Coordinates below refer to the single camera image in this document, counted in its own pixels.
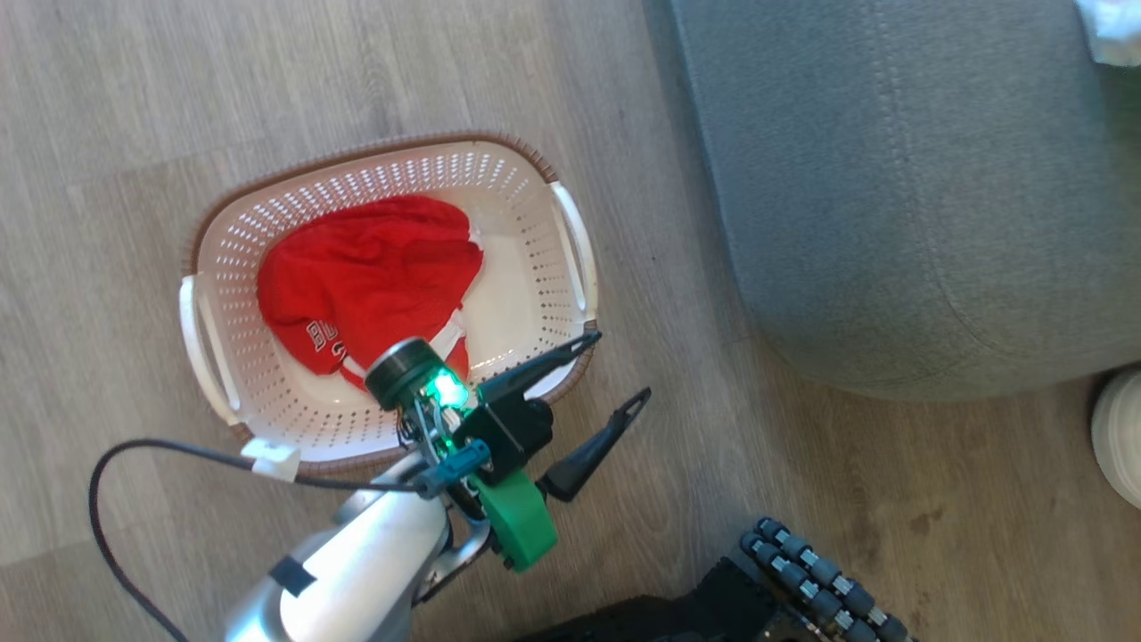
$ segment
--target red fabric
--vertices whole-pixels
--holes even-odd
[[[369,368],[393,344],[431,340],[479,271],[468,217],[427,196],[395,196],[329,212],[270,249],[258,304],[285,350],[318,375],[348,355]],[[463,341],[446,356],[462,377]],[[363,388],[359,377],[346,379]]]

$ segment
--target gray ottoman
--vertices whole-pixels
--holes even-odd
[[[960,399],[1141,359],[1141,70],[1071,0],[674,0],[738,286],[801,373]]]

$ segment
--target beige plastic basket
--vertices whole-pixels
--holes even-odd
[[[261,258],[329,211],[422,193],[468,213],[484,266],[463,301],[478,384],[597,328],[590,238],[555,170],[521,140],[462,132],[404,139],[309,163],[224,198],[202,222],[179,291],[186,351],[215,412],[244,445],[254,436],[301,450],[301,471],[337,474],[390,461],[396,416],[340,375],[316,376],[265,325]],[[590,353],[528,395],[555,401]]]

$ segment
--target wooden floor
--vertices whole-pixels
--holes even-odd
[[[925,640],[1141,640],[1141,512],[1094,463],[1093,383],[920,406],[799,380],[742,312],[679,74],[655,2],[0,3],[0,640],[162,639],[103,567],[84,488],[130,437],[234,449],[176,317],[207,205],[310,156],[471,127],[556,164],[604,278],[606,339],[534,469],[655,395],[555,507],[559,547],[521,577],[483,560],[418,610],[415,640],[677,595],[764,513]],[[208,640],[339,501],[131,455],[103,506],[129,572]]]

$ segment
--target black cable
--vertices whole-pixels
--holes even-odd
[[[146,594],[143,593],[139,587],[135,586],[135,583],[127,577],[123,568],[119,566],[119,561],[115,560],[114,554],[111,553],[111,547],[107,545],[107,537],[103,533],[103,523],[99,520],[99,481],[103,479],[103,472],[115,455],[135,448],[161,448],[165,450],[173,450],[176,453],[202,457],[203,460],[217,462],[218,464],[225,464],[243,471],[252,470],[253,462],[217,453],[215,450],[210,450],[209,448],[179,444],[177,441],[168,441],[164,439],[132,439],[130,441],[124,441],[123,444],[120,444],[104,453],[103,457],[99,457],[99,461],[95,464],[95,470],[91,471],[91,481],[87,487],[87,512],[88,518],[91,520],[91,535],[95,536],[95,545],[99,547],[99,554],[103,555],[103,561],[111,569],[115,579],[119,580],[120,586],[127,591],[127,594],[135,599],[135,601],[143,607],[143,610],[154,618],[155,621],[157,621],[171,637],[173,637],[177,642],[189,642],[186,634],[179,631],[178,627],[175,626],[175,623],[170,621],[170,618],[168,618],[159,609],[159,607],[156,607],[154,602],[152,602],[151,599],[147,598]],[[298,476],[297,479],[293,480],[293,483],[334,490],[377,490],[382,493],[418,493],[419,490],[415,486],[406,483],[356,483],[302,476]]]

